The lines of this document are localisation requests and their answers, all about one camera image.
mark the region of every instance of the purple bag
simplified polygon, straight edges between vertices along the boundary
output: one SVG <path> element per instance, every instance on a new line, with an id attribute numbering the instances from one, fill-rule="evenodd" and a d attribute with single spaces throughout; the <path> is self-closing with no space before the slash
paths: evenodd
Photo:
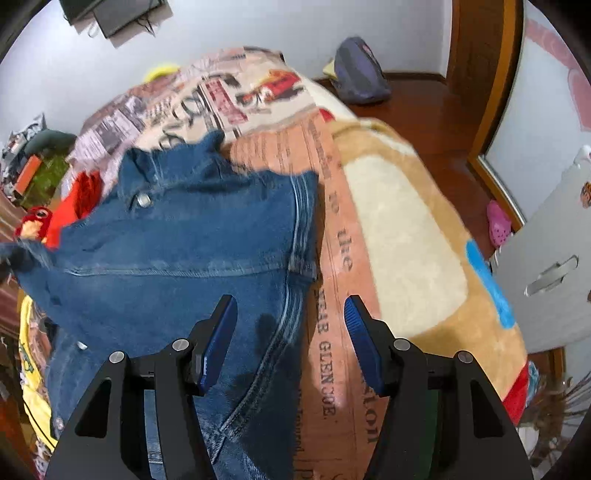
<path id="1" fill-rule="evenodd" d="M 335 73 L 337 80 L 331 82 L 345 103 L 379 102 L 392 93 L 378 61 L 360 37 L 349 37 L 339 46 Z"/>

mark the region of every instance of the blue patch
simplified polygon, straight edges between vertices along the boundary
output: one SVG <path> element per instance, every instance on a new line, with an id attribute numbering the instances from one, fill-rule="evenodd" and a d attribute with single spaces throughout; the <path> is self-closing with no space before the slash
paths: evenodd
<path id="1" fill-rule="evenodd" d="M 496 311 L 499 314 L 499 320 L 501 321 L 503 328 L 513 328 L 515 325 L 513 309 L 499 286 L 496 284 L 496 281 L 491 274 L 491 269 L 486 265 L 474 240 L 469 240 L 466 243 L 466 258 L 480 277 L 480 281 L 488 290 L 492 301 L 495 303 Z"/>

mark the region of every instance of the metal button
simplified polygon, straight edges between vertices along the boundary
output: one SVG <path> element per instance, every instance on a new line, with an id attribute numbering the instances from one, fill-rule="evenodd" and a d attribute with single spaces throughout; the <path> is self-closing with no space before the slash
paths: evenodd
<path id="1" fill-rule="evenodd" d="M 142 208 L 147 208 L 152 205 L 152 199 L 147 193 L 140 193 L 138 195 L 138 205 Z"/>

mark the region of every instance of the screw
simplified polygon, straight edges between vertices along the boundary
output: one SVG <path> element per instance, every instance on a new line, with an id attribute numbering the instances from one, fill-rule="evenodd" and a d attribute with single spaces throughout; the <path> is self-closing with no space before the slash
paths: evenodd
<path id="1" fill-rule="evenodd" d="M 189 346 L 188 340 L 185 340 L 184 338 L 179 338 L 178 340 L 174 341 L 173 350 L 180 352 L 182 350 L 185 350 L 188 346 Z"/>
<path id="2" fill-rule="evenodd" d="M 472 360 L 474 360 L 474 357 L 472 356 L 472 354 L 470 352 L 465 352 L 464 350 L 459 352 L 457 354 L 457 357 L 460 362 L 465 363 L 465 364 L 471 364 Z"/>
<path id="3" fill-rule="evenodd" d="M 410 342 L 406 338 L 397 338 L 394 340 L 394 348 L 405 352 L 410 349 Z"/>
<path id="4" fill-rule="evenodd" d="M 112 364 L 118 364 L 125 358 L 125 354 L 123 352 L 113 352 L 109 355 L 109 362 Z"/>

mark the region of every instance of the wooden floor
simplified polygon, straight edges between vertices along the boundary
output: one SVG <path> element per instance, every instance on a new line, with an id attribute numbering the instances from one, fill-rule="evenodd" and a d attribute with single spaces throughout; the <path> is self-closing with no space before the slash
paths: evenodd
<path id="1" fill-rule="evenodd" d="M 351 110 L 357 116 L 388 123 L 413 144 L 488 258 L 494 251 L 486 220 L 491 197 L 467 166 L 480 119 L 436 80 L 393 80 L 391 85 L 392 97 L 387 102 L 350 106 Z"/>

